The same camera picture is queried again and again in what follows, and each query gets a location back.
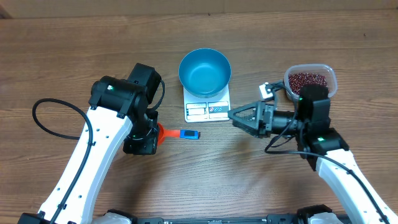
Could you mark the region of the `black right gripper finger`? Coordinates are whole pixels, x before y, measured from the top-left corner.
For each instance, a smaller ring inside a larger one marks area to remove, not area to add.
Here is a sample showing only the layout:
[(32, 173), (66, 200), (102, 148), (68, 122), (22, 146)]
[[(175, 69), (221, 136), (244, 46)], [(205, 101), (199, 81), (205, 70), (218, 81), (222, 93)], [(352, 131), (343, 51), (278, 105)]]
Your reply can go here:
[(255, 138), (259, 138), (259, 129), (256, 123), (254, 124), (247, 124), (245, 122), (241, 123), (239, 121), (233, 120), (233, 126), (236, 128), (241, 129), (242, 131), (250, 134)]
[(237, 107), (228, 111), (228, 117), (238, 122), (255, 122), (257, 120), (258, 102)]

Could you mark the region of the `red measuring scoop blue handle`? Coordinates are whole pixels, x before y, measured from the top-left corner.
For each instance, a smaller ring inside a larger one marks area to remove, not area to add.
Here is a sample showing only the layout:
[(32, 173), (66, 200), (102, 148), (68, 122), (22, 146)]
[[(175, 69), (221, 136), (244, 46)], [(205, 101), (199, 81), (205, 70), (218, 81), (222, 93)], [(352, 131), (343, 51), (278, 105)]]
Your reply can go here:
[(165, 129), (160, 123), (157, 123), (159, 127), (159, 137), (157, 145), (161, 145), (166, 138), (180, 138), (180, 139), (192, 139), (198, 140), (200, 138), (200, 132), (188, 129)]

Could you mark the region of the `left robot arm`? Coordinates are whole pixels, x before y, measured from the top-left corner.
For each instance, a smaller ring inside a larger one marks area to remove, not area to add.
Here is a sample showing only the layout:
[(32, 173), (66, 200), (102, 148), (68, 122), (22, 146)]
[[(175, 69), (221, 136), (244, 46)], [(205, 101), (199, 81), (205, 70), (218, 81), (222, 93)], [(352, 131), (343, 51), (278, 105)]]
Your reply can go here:
[(63, 174), (37, 213), (23, 213), (19, 223), (137, 223), (127, 212), (108, 210), (94, 218), (98, 193), (121, 147), (126, 154), (155, 154), (159, 127), (150, 108), (158, 87), (155, 68), (138, 63), (127, 79), (104, 76), (91, 88), (81, 136)]

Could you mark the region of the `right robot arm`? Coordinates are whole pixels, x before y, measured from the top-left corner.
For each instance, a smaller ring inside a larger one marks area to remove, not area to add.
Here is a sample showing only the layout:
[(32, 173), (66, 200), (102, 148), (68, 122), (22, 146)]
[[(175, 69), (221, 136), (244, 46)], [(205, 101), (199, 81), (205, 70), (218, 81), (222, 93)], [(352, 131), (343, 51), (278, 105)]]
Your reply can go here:
[(383, 202), (359, 169), (348, 143), (330, 126), (328, 88), (301, 88), (294, 111), (277, 110), (280, 83), (260, 86), (261, 101), (228, 111), (233, 126), (255, 138), (270, 138), (264, 151), (299, 155), (328, 184), (351, 223), (397, 223), (397, 215)]

